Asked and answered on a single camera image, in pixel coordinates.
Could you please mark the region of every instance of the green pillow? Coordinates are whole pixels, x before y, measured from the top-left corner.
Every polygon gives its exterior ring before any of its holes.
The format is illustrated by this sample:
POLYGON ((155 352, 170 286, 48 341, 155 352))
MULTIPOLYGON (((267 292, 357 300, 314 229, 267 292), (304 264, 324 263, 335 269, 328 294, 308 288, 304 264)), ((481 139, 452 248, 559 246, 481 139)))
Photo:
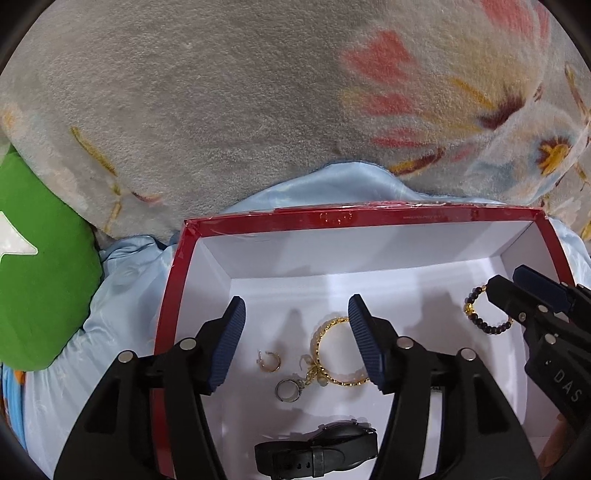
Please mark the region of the green pillow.
POLYGON ((13 147, 0 164, 0 212, 0 362, 43 369, 88 317, 102 275, 95 239, 13 147))

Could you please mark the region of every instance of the blue gripper pad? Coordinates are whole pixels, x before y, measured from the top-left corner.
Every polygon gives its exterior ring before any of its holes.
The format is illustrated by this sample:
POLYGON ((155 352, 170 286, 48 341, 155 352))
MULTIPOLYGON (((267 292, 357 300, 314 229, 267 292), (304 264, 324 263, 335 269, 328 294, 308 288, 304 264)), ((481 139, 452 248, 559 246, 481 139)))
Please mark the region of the blue gripper pad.
POLYGON ((224 383, 232 358, 236 353, 236 347, 242 335, 246 322, 246 305, 240 297, 234 297, 224 312, 222 318, 223 331, 213 351, 211 370, 209 374, 209 387, 212 392, 224 383))
POLYGON ((550 280, 536 270, 526 265, 520 265, 513 272, 513 283, 540 299, 540 303, 547 305, 553 313, 569 313, 571 304, 568 288, 550 280))
POLYGON ((359 294, 355 294, 349 299, 349 323, 369 379, 382 390, 386 381, 385 355, 376 340, 375 335, 378 332, 372 331, 371 328, 374 318, 359 294))

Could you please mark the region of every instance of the light blue sheet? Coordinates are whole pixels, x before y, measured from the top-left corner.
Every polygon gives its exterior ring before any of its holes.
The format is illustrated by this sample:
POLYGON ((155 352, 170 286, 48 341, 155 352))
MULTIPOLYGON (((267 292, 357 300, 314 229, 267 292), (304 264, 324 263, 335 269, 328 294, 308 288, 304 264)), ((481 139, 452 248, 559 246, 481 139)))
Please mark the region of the light blue sheet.
MULTIPOLYGON (((484 202, 430 197, 405 187, 380 167, 348 163, 328 166, 238 203, 227 212, 276 207, 355 204, 380 200, 484 202)), ((561 222, 552 224, 563 244, 575 280, 591 286, 591 259, 581 239, 561 222)), ((160 302, 175 247, 161 251, 149 237, 116 242, 101 253, 105 281, 90 306, 90 317, 46 370, 27 374, 24 418, 28 451, 50 477, 78 414, 116 355, 139 356, 154 348, 160 302)))

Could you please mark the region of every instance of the white star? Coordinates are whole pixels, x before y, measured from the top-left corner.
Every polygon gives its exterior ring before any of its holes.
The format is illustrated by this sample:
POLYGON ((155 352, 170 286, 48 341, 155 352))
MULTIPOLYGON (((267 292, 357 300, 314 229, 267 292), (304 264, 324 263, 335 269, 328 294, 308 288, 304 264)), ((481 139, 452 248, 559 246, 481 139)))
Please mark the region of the white star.
POLYGON ((35 245, 24 238, 4 212, 0 212, 0 261, 7 255, 37 255, 39 251, 35 245))

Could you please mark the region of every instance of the gold earring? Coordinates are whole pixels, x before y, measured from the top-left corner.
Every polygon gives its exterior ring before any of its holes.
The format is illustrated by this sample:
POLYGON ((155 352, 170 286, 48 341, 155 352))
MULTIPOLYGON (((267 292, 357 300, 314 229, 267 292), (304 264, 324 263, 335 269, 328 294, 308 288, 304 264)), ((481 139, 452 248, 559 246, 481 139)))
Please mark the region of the gold earring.
POLYGON ((262 359, 262 352, 259 350, 259 358, 256 362, 257 362, 258 366, 260 367, 260 369, 263 370, 264 372, 267 372, 270 374, 279 370, 279 367, 281 366, 281 357, 279 355, 277 355, 275 352, 265 352, 265 353, 267 355, 271 355, 277 361, 277 366, 273 367, 273 368, 266 366, 265 362, 262 359))

